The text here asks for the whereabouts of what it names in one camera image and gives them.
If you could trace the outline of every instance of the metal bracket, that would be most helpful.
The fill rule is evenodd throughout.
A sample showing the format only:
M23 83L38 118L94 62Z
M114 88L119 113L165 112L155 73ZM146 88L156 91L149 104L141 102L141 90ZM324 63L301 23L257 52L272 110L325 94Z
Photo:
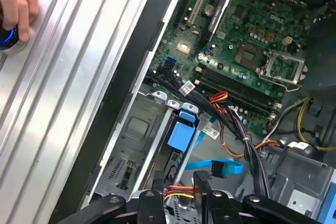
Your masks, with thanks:
M175 109L175 110L180 109L180 104L177 101L168 100L166 104L167 104L167 106L171 107L172 109Z
M304 73L308 72L308 68L304 63L305 59L273 51L270 51L268 53L268 57L269 59L267 61L267 64L263 68L257 69L257 72L259 73L259 77L261 79L285 87L287 92L296 91L301 88L301 85L299 85L298 83L306 78L306 75ZM295 70L291 75L291 79L286 79L281 76L274 76L272 74L274 67L276 67L276 61L279 58L285 61L293 61L297 64Z
M185 102L185 103L182 104L182 109L184 109L186 111L189 111L189 112L191 112L191 113L193 113L195 115L197 115L198 112L199 112L198 107L196 107L195 105L192 105L192 104L190 104L188 102Z
M154 92L154 93L152 93L152 96L154 98L160 99L160 100L162 100L164 102L168 99L168 95L165 92L162 92L162 91Z

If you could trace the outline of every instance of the blue light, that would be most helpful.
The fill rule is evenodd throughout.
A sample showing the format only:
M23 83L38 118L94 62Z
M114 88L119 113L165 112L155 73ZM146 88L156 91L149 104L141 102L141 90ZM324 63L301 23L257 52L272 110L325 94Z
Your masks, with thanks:
M12 37L14 36L14 32L15 32L15 28L12 28L11 31L10 31L10 35L8 36L7 39L3 40L3 41L0 41L0 44L4 44L4 43L7 43L9 42Z

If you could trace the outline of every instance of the orange wire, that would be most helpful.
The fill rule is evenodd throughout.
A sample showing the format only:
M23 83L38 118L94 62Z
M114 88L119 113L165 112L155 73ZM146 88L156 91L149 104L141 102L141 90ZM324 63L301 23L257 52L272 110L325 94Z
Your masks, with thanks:
M228 98L228 93L226 91L224 92L221 92L219 94L216 94L212 97L209 98L210 100L210 103L221 113L221 114L226 114L226 111L222 109L222 107L217 103L219 101L223 101L225 99ZM237 154L235 153L234 151L232 151L225 143L225 140L224 140L224 128L225 128L225 125L223 123L220 123L221 125L221 130L220 130L220 139L221 139L221 143L222 143L222 146L225 148L225 150L227 152L230 153L231 156L233 157L236 157L236 158L241 158L241 157L244 157L244 154ZM263 142L259 145L256 146L256 149L259 150L261 149L262 147L266 146L266 145L274 145L274 146L279 146L279 144L275 141L266 141L266 142Z
M176 188L176 189L194 189L192 186L169 186L171 188Z

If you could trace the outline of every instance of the yellow wire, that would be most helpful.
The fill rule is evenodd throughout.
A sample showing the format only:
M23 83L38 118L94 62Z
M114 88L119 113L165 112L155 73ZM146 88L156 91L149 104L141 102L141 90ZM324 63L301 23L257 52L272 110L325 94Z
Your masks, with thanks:
M307 97L306 100L304 101L304 103L301 107L301 110L299 112L298 121L297 121L297 128L298 128L299 137L303 142L306 142L306 143L309 143L309 141L307 139L305 139L305 137L302 135L301 125L302 125L302 118L303 118L304 112L306 111L310 101L311 101L311 97ZM322 151L322 152L336 151L336 146L334 146L334 147L319 147L319 146L316 146L316 148L319 151Z
M164 200L168 199L169 197L171 196L183 196L183 197L187 197L187 198L194 198L193 195L190 195L190 194L180 194L180 193L174 193L174 194L169 194L167 195L166 197L164 197Z
M299 116L298 116L298 121L297 121L297 128L298 128L298 135L300 137L300 139L303 141L303 142L306 142L306 143L309 143L308 140L305 139L305 137L302 135L302 132L301 132L301 124L302 124L302 118L303 118L303 114L304 112L306 111L307 107L308 107L308 104L310 102L311 98L310 97L307 97L306 100L303 102L303 105L300 109L300 112L299 112Z

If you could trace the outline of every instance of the screw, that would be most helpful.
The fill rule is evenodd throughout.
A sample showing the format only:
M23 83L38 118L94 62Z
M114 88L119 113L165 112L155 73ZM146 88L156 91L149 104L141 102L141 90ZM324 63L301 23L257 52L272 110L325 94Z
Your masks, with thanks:
M213 195L215 195L216 197L220 197L222 193L220 191L214 191Z
M154 196L154 193L152 193L151 191L149 191L148 193L146 193L146 196L147 197L152 197L152 196Z
M110 199L110 202L111 202L111 203L118 203L118 202L119 202L119 199L118 199L117 197L112 197L112 198Z
M256 196L250 196L250 200L251 200L252 202L254 202L254 203L258 203L258 202L260 202L260 199L259 199L258 197L256 197Z

